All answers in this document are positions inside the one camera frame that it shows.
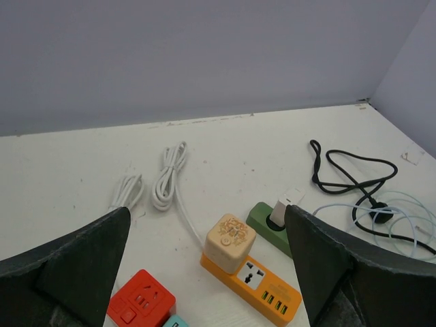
beige cube socket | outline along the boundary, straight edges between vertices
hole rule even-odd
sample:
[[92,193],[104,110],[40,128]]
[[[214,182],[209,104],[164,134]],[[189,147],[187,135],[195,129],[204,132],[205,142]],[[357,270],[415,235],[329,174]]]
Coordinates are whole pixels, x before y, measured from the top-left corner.
[[247,257],[255,238],[253,228],[227,214],[207,234],[203,253],[226,273],[233,274]]

red cube socket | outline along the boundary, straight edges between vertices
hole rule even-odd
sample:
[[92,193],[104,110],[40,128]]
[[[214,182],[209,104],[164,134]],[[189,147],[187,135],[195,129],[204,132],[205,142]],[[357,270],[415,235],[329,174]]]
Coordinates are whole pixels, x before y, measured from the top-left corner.
[[162,327],[176,313],[176,298],[139,270],[111,299],[109,317],[120,327]]

gray wall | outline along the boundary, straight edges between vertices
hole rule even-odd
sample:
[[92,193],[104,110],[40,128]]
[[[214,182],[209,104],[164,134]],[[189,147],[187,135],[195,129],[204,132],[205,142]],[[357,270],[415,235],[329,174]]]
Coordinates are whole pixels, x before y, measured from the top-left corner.
[[371,103],[436,157],[436,0],[421,15]]
[[0,134],[354,102],[428,0],[3,0]]

orange power strip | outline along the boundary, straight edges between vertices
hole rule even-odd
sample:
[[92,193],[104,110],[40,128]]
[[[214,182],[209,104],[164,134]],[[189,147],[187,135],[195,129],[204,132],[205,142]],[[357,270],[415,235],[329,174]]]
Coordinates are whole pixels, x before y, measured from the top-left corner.
[[204,254],[200,263],[276,326],[284,327],[294,319],[301,294],[249,255],[231,275]]

coiled black cable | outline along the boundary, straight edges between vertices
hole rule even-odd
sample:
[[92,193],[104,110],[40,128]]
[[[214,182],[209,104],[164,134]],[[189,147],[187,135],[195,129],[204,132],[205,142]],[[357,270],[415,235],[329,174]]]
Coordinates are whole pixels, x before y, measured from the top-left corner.
[[[363,196],[359,199],[359,201],[356,202],[356,206],[360,206],[365,200],[368,200],[371,203],[371,206],[373,208],[383,208],[383,207],[386,206],[386,204],[383,204],[381,202],[377,202],[373,198],[372,195],[375,192],[377,192],[383,186],[383,184],[386,181],[392,179],[397,174],[398,168],[392,162],[387,161],[387,160],[383,160],[383,159],[362,157],[362,156],[355,155],[353,153],[350,153],[350,152],[347,152],[347,151],[343,151],[343,150],[329,150],[329,151],[326,152],[327,161],[332,166],[334,166],[336,169],[341,171],[344,175],[346,175],[346,177],[353,184],[340,184],[340,183],[321,182],[320,181],[320,177],[319,177],[319,172],[320,172],[320,168],[321,168],[321,145],[319,144],[319,142],[317,140],[311,140],[309,144],[311,145],[312,149],[315,151],[315,161],[313,163],[312,182],[314,182],[324,193],[327,193],[327,194],[344,194],[344,193],[347,193],[347,192],[352,191],[354,189],[359,189],[363,193]],[[330,155],[331,154],[335,154],[335,153],[338,153],[338,154],[341,154],[341,155],[347,155],[349,157],[353,157],[355,159],[359,159],[359,160],[363,160],[363,161],[379,162],[381,164],[383,163],[383,164],[386,164],[386,165],[392,167],[392,169],[394,171],[392,172],[392,174],[390,174],[388,176],[359,183],[352,175],[350,175],[338,163],[333,161],[333,159],[331,158]],[[331,189],[327,189],[326,187],[335,187],[335,188],[339,188],[339,189],[331,190]],[[367,187],[374,187],[374,188],[372,190],[370,190],[370,191],[367,191],[366,190]],[[376,236],[387,237],[387,238],[391,237],[391,238],[396,238],[396,239],[399,239],[399,240],[406,240],[406,241],[409,241],[409,242],[414,242],[415,241],[413,238],[410,238],[410,237],[407,237],[407,236],[397,235],[397,234],[391,234],[389,236],[389,234],[387,234],[387,233],[377,232],[375,230],[370,230],[369,228],[366,228],[366,227],[362,226],[357,221],[357,216],[356,216],[357,210],[358,210],[357,208],[353,208],[353,210],[352,210],[352,219],[353,219],[353,222],[356,224],[356,226],[358,228],[360,228],[361,230],[363,230],[364,232],[367,232],[369,234],[376,235]],[[385,217],[387,217],[387,216],[392,216],[389,211],[386,211]],[[434,250],[434,248],[428,246],[427,244],[425,244],[423,242],[420,242],[419,240],[417,240],[416,244],[421,246],[422,248],[426,249],[428,252],[430,252],[432,254],[436,254],[436,250]]]

